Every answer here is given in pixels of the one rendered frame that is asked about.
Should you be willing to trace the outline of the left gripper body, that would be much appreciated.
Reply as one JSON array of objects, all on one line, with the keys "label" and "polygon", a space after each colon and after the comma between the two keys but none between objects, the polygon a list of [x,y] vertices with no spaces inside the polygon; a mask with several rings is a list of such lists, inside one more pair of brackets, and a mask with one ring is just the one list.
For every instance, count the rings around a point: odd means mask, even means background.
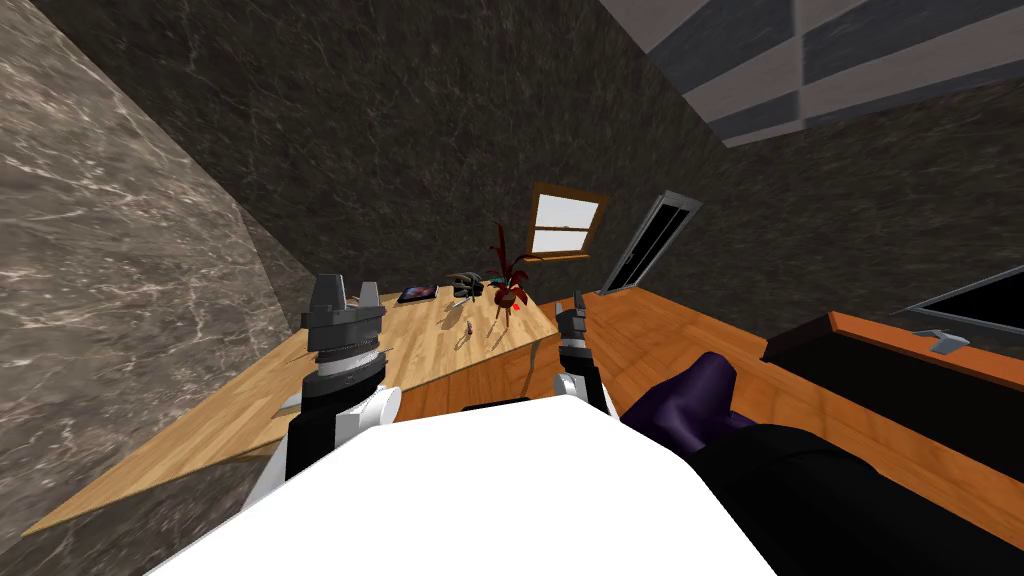
[{"label": "left gripper body", "polygon": [[308,351],[341,349],[376,340],[385,314],[382,306],[344,310],[313,306],[301,314],[301,327],[308,332]]}]

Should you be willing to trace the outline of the red potted plant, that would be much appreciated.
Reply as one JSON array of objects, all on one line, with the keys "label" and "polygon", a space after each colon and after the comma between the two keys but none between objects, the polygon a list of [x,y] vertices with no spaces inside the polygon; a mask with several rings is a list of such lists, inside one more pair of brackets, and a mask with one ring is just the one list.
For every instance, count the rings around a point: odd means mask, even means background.
[{"label": "red potted plant", "polygon": [[521,286],[522,281],[527,280],[529,277],[524,271],[515,270],[515,266],[525,259],[534,258],[542,260],[542,257],[537,254],[525,253],[509,261],[506,254],[503,227],[499,222],[496,222],[496,225],[498,230],[498,245],[492,245],[490,249],[498,256],[499,270],[489,270],[488,274],[494,274],[500,278],[497,283],[494,283],[496,287],[494,302],[499,311],[504,312],[506,326],[509,326],[512,308],[516,306],[518,301],[521,301],[523,304],[529,301],[524,288]]}]

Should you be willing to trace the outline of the wooden framed window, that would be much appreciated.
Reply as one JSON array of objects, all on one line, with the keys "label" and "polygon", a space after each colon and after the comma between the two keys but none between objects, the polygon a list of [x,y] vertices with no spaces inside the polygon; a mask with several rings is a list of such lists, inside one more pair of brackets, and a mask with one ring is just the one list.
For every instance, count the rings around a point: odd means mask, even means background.
[{"label": "wooden framed window", "polygon": [[604,194],[536,182],[529,252],[544,260],[588,258],[609,201]]}]

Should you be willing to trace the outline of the dark door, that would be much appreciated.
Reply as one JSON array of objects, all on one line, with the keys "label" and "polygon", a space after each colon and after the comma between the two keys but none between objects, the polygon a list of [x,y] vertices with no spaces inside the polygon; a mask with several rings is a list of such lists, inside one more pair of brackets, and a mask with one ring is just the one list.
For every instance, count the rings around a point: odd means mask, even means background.
[{"label": "dark door", "polygon": [[636,286],[702,206],[701,201],[681,194],[662,194],[597,293],[607,295]]}]

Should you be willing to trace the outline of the black helmet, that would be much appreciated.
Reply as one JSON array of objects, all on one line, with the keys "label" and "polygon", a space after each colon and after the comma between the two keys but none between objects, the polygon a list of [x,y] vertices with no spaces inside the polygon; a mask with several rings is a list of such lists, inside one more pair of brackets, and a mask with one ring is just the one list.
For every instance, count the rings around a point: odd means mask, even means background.
[{"label": "black helmet", "polygon": [[452,281],[453,295],[456,302],[452,305],[458,308],[467,302],[475,302],[483,293],[484,285],[479,274],[474,272],[454,273],[446,276]]}]

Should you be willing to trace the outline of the purple rounded seat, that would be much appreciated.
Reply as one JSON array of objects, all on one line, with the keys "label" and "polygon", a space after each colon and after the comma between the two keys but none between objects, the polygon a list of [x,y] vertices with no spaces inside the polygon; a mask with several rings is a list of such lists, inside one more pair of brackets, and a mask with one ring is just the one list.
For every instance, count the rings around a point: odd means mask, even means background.
[{"label": "purple rounded seat", "polygon": [[686,459],[754,424],[731,409],[736,377],[724,356],[707,352],[688,369],[643,394],[620,420]]}]

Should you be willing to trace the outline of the light wooden table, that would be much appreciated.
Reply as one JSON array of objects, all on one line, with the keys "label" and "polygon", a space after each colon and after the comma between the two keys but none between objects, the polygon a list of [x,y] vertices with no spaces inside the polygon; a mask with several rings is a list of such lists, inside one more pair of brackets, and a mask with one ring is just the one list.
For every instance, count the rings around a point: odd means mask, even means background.
[{"label": "light wooden table", "polygon": [[[433,300],[386,308],[380,347],[386,352],[385,385],[410,390],[521,347],[535,347],[557,331],[552,308],[529,302],[506,326],[487,291],[454,308],[447,287]],[[466,335],[470,321],[473,334]],[[295,409],[285,407],[315,368],[301,330],[198,404],[120,463],[29,528],[38,532],[134,494],[256,451],[280,441]]]}]

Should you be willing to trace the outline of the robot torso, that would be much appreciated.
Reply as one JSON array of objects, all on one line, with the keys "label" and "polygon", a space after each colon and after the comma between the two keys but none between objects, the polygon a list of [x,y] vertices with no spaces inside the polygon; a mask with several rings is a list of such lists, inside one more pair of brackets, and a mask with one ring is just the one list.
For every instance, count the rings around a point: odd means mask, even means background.
[{"label": "robot torso", "polygon": [[681,458],[569,396],[374,427],[147,576],[775,576]]}]

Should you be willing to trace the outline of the black cabinet with orange top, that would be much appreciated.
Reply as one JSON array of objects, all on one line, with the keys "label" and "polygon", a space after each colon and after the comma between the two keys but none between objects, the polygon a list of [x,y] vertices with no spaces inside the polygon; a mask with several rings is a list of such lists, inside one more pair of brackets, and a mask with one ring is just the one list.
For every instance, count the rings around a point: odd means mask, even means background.
[{"label": "black cabinet with orange top", "polygon": [[772,337],[763,361],[1024,483],[1024,360],[829,312]]}]

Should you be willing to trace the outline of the grey angular object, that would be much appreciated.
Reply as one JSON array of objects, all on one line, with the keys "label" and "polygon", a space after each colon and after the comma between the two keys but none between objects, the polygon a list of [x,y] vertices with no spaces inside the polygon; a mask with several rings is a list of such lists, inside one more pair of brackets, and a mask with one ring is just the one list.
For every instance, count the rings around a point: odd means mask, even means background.
[{"label": "grey angular object", "polygon": [[970,345],[967,338],[939,329],[914,331],[913,335],[934,338],[929,351],[938,355],[949,355]]}]

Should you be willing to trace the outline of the black screen with grey frame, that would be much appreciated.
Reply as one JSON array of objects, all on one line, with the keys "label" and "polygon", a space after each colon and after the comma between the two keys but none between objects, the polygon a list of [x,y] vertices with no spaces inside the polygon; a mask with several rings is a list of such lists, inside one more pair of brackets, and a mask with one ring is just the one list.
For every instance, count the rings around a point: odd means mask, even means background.
[{"label": "black screen with grey frame", "polygon": [[1024,336],[1024,265],[899,311],[910,313]]}]

